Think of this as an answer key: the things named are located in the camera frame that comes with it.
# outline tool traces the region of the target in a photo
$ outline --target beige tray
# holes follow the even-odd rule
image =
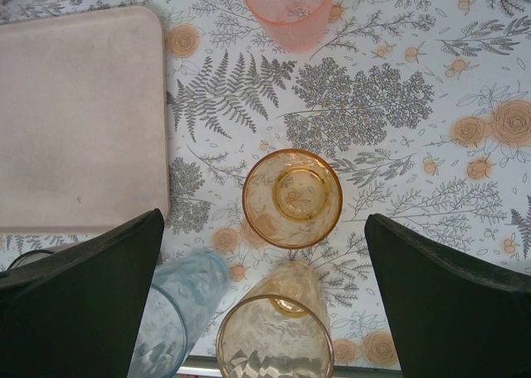
[[[0,233],[167,212],[163,63],[144,7],[0,26]]]

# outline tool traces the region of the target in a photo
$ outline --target cup rim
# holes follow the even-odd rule
[[[312,157],[322,163],[326,169],[329,170],[330,174],[332,175],[332,178],[334,179],[334,182],[338,188],[338,198],[339,198],[339,205],[338,205],[338,212],[337,215],[334,218],[334,221],[330,225],[329,229],[325,231],[317,240],[312,241],[311,243],[305,244],[305,245],[283,245],[280,243],[276,243],[274,241],[271,241],[270,239],[266,238],[260,231],[255,227],[254,223],[251,219],[249,219],[249,214],[247,213],[247,205],[246,205],[246,189],[249,184],[249,178],[252,177],[252,174],[255,172],[255,170],[265,161],[268,159],[274,157],[277,154],[286,154],[286,153],[301,153],[305,154],[309,157]],[[275,247],[283,248],[285,250],[302,250],[303,248],[311,247],[312,245],[318,244],[320,241],[324,240],[334,229],[334,227],[339,222],[339,217],[341,216],[341,211],[343,210],[343,189],[341,188],[341,182],[339,181],[338,175],[335,173],[333,168],[328,164],[323,158],[318,156],[317,154],[314,154],[312,152],[309,152],[307,150],[303,150],[301,148],[283,148],[281,150],[277,150],[273,153],[267,154],[265,157],[258,160],[258,162],[254,165],[253,168],[249,171],[246,177],[246,181],[243,183],[243,188],[241,189],[241,204],[243,205],[243,214],[246,217],[247,223],[251,226],[251,228],[268,244],[274,245]]]
[[[172,370],[163,377],[163,378],[170,378],[170,377],[173,377],[175,374],[177,374],[177,370],[184,363],[184,360],[186,359],[186,356],[187,356],[186,349],[188,347],[188,330],[184,322],[183,311],[181,311],[179,306],[175,303],[175,301],[173,301],[172,297],[170,297],[169,294],[166,291],[164,291],[161,287],[159,287],[157,284],[151,283],[149,287],[154,289],[155,291],[158,291],[163,297],[166,298],[166,300],[168,300],[170,305],[172,305],[175,308],[175,312],[177,313],[179,317],[181,326],[183,326],[183,340],[184,340],[183,341],[183,352],[181,353],[181,357],[179,357],[179,360],[175,363],[175,367],[173,367]]]
[[[317,322],[317,325],[321,328],[321,331],[324,333],[327,348],[329,351],[329,365],[326,371],[326,376],[324,376],[324,378],[332,378],[332,374],[334,373],[334,344],[332,343],[332,338],[330,336],[330,333],[324,326],[323,322],[321,322],[321,320],[317,317],[317,315],[314,312],[312,312],[311,309],[306,307],[303,303],[300,303],[299,301],[295,301],[294,299],[285,297],[283,295],[274,295],[274,294],[254,295],[247,299],[242,299],[234,308],[231,309],[231,311],[223,319],[222,324],[219,327],[219,331],[217,332],[217,338],[216,338],[217,364],[219,365],[219,370],[222,373],[223,378],[230,378],[231,376],[223,360],[222,340],[223,340],[223,336],[225,335],[225,328],[227,327],[227,324],[229,320],[231,319],[232,315],[239,308],[241,308],[244,305],[247,305],[248,303],[251,303],[251,302],[254,302],[260,299],[280,299],[282,301],[293,303],[299,308],[304,309],[304,311],[307,312],[314,319],[315,322]]]
[[[249,8],[249,10],[251,11],[251,13],[253,14],[253,16],[256,17],[257,19],[262,20],[263,22],[266,22],[268,24],[276,25],[276,26],[293,26],[295,24],[299,24],[299,23],[302,23],[304,21],[307,21],[306,19],[310,19],[315,13],[319,12],[323,8],[323,6],[326,4],[326,2],[328,0],[323,0],[321,2],[321,4],[318,6],[318,8],[315,9],[313,12],[311,12],[307,17],[303,17],[302,19],[300,19],[300,20],[298,20],[296,22],[290,22],[290,23],[275,22],[275,21],[266,19],[262,15],[260,15],[258,12],[256,12],[255,9],[253,9],[251,7],[251,5],[249,4],[248,0],[244,0],[244,1],[246,2],[246,5]]]

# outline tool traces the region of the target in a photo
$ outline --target tablecloth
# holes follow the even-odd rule
[[[301,260],[321,275],[336,362],[398,369],[363,237],[375,212],[531,274],[531,0],[334,0],[306,53],[277,46],[244,0],[10,0],[0,22],[134,4],[167,34],[163,260],[213,248],[231,270],[194,355],[214,356],[227,310],[275,266]],[[241,209],[249,169],[282,148],[326,158],[343,187],[337,227],[306,250],[268,246]],[[84,238],[4,235],[0,269]]]

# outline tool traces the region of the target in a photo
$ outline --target table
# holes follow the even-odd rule
[[[300,54],[243,0],[11,0],[0,21],[132,4],[168,35],[163,260],[214,248],[231,266],[193,355],[214,356],[226,311],[290,259],[322,275],[337,364],[399,369],[363,238],[375,212],[531,274],[531,0],[334,0],[321,44]],[[249,169],[282,148],[318,153],[342,182],[340,222],[310,249],[266,246],[241,209]],[[3,236],[0,269],[83,238]]]

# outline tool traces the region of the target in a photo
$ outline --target light blue plastic cup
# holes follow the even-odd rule
[[[128,378],[172,377],[212,319],[229,280],[227,264],[213,253],[158,266]]]

